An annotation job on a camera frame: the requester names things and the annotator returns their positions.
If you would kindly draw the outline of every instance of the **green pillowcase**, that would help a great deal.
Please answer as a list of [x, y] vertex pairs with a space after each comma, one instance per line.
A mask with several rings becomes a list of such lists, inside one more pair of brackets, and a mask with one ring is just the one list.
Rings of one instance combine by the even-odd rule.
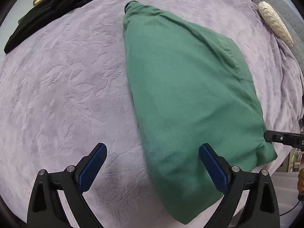
[[231, 39], [136, 1], [125, 13], [127, 76], [149, 175], [167, 211], [187, 224], [222, 197], [200, 145], [244, 171], [277, 155]]

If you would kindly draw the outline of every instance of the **screw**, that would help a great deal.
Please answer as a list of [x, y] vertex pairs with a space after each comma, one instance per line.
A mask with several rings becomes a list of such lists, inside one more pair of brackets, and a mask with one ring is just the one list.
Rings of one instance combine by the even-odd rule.
[[75, 170], [75, 166], [74, 165], [70, 165], [67, 167], [67, 171], [68, 172], [72, 172], [73, 170]]
[[234, 172], [239, 172], [240, 171], [240, 168], [238, 166], [232, 166], [231, 169], [234, 171]]
[[45, 169], [39, 170], [38, 174], [42, 176], [45, 173]]
[[267, 175], [268, 175], [268, 171], [267, 171], [267, 170], [262, 170], [262, 174], [263, 174], [264, 176], [267, 176]]

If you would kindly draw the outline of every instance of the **black bracket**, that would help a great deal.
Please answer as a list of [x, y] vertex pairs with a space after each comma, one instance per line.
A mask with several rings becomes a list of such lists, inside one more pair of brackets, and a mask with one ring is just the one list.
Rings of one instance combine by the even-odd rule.
[[244, 172], [230, 166], [205, 143], [199, 149], [200, 158], [215, 187], [224, 197], [204, 228], [227, 228], [244, 190], [249, 195], [237, 228], [279, 228], [280, 217], [276, 193], [267, 170]]
[[103, 228], [82, 194], [89, 190], [106, 157], [107, 147], [98, 143], [76, 166], [70, 165], [64, 171], [55, 173], [40, 170], [29, 201], [27, 227], [72, 227], [57, 191], [63, 190], [79, 227]]
[[278, 142], [304, 151], [304, 135], [302, 134], [267, 130], [264, 133], [264, 139], [267, 142]]

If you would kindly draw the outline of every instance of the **cable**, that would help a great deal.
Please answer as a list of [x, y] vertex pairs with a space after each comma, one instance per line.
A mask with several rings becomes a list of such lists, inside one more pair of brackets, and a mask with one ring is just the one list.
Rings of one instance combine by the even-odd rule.
[[295, 208], [297, 207], [297, 205], [295, 205], [295, 206], [294, 206], [293, 208], [291, 208], [289, 211], [287, 211], [287, 212], [285, 212], [285, 213], [283, 213], [283, 214], [280, 214], [280, 216], [283, 216], [283, 215], [285, 215], [285, 214], [291, 212], [293, 209], [295, 209]]

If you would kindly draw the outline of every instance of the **bed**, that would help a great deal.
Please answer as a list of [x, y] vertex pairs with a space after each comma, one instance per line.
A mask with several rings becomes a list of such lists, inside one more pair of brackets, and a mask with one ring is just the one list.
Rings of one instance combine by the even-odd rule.
[[[61, 171], [103, 142], [108, 147], [104, 170], [84, 194], [103, 226], [184, 226], [162, 206], [145, 167], [125, 72], [122, 19], [128, 1], [93, 0], [0, 56], [0, 196], [23, 221], [40, 169]], [[233, 39], [252, 74], [267, 128], [301, 131], [304, 23], [283, 0], [265, 1], [290, 31], [291, 50], [251, 0], [139, 1]], [[262, 166], [271, 174], [290, 151], [274, 147], [277, 160]], [[60, 197], [77, 227], [63, 193]], [[203, 227], [218, 203], [187, 226]]]

